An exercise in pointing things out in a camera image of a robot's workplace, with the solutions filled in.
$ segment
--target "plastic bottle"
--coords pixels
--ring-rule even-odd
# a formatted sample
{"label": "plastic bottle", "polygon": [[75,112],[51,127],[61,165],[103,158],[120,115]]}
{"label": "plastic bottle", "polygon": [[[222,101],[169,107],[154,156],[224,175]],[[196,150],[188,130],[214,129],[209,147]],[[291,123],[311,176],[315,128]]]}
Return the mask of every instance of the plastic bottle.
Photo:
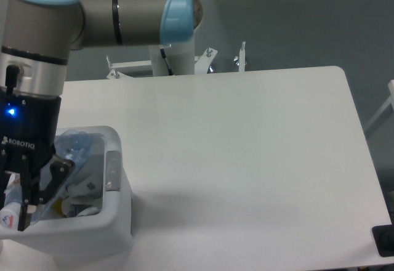
{"label": "plastic bottle", "polygon": [[[59,189],[57,194],[51,198],[47,204],[39,205],[31,217],[31,225],[37,223],[47,214],[53,203],[65,193],[66,187],[73,182],[75,175],[84,166],[88,157],[90,157],[90,147],[92,141],[89,134],[85,132],[78,132],[69,130],[59,136],[55,141],[55,148],[58,156],[61,158],[72,160],[75,163],[75,169],[68,176],[63,186]],[[47,164],[41,170],[40,189],[47,187],[52,176]],[[5,191],[6,200],[4,207],[0,210],[0,225],[8,229],[17,229],[20,205],[22,203],[22,187],[20,186],[19,176],[10,183]]]}

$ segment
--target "metal bolt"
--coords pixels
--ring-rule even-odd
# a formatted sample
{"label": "metal bolt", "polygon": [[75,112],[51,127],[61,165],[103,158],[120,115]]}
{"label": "metal bolt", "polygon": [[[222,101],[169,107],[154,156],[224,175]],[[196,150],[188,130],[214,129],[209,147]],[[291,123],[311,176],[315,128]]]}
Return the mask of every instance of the metal bolt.
{"label": "metal bolt", "polygon": [[[239,67],[239,57],[238,56],[234,57],[233,61],[234,61],[234,65],[236,67]],[[247,58],[245,58],[245,67],[247,66],[247,63],[248,63]]]}
{"label": "metal bolt", "polygon": [[212,48],[208,47],[207,48],[207,57],[211,57],[211,54],[213,53]]}
{"label": "metal bolt", "polygon": [[112,63],[110,61],[110,56],[107,55],[107,63],[108,63],[108,67],[111,68],[112,67]]}

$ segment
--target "robotic arm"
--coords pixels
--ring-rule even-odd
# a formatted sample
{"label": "robotic arm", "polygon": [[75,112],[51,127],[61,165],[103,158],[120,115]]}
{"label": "robotic arm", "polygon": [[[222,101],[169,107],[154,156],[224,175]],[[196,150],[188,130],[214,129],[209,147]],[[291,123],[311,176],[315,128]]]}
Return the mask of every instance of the robotic arm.
{"label": "robotic arm", "polygon": [[[70,49],[183,42],[196,26],[193,0],[9,0],[0,53],[0,209],[15,172],[19,231],[74,167],[54,147]],[[52,180],[40,188],[48,163]]]}

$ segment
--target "metal bracket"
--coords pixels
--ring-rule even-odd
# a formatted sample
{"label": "metal bracket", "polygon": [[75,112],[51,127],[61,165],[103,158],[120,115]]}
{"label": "metal bracket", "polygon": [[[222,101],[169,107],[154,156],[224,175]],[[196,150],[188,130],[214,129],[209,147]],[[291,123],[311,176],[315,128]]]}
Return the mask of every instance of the metal bracket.
{"label": "metal bracket", "polygon": [[[200,57],[195,57],[195,74],[206,74],[209,72],[212,61],[217,55],[217,50],[208,47],[204,54]],[[132,78],[119,71],[123,72],[137,72],[137,71],[150,71],[152,70],[152,63],[150,60],[141,60],[138,62],[126,62],[126,63],[111,63],[110,57],[107,55],[108,69],[110,73],[107,75],[107,79],[119,79],[119,78]]]}
{"label": "metal bracket", "polygon": [[388,84],[391,96],[377,109],[364,126],[365,137],[370,137],[394,111],[394,80]]}
{"label": "metal bracket", "polygon": [[208,47],[205,53],[195,63],[195,74],[206,74],[217,55],[217,50]]}

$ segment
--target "black object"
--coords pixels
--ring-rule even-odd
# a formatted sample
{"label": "black object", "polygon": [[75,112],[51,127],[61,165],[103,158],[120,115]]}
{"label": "black object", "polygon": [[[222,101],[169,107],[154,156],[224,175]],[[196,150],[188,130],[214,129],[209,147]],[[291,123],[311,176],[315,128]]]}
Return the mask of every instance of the black object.
{"label": "black object", "polygon": [[17,87],[18,76],[20,74],[20,67],[16,65],[9,65],[6,68],[6,100],[10,102],[14,88]]}
{"label": "black object", "polygon": [[377,251],[381,257],[394,256],[394,225],[375,226],[372,228]]}
{"label": "black object", "polygon": [[122,34],[119,22],[119,0],[112,0],[112,21],[113,30],[115,33],[116,42],[118,45],[123,45]]}
{"label": "black object", "polygon": [[[14,88],[14,72],[15,68],[7,67],[11,88]],[[71,161],[55,156],[60,102],[60,97],[42,99],[14,93],[9,96],[0,89],[0,209],[4,206],[4,190],[10,177],[6,171],[16,172],[22,187],[19,231],[30,224],[28,205],[48,202],[74,168]],[[40,191],[40,172],[50,161],[52,180]]]}

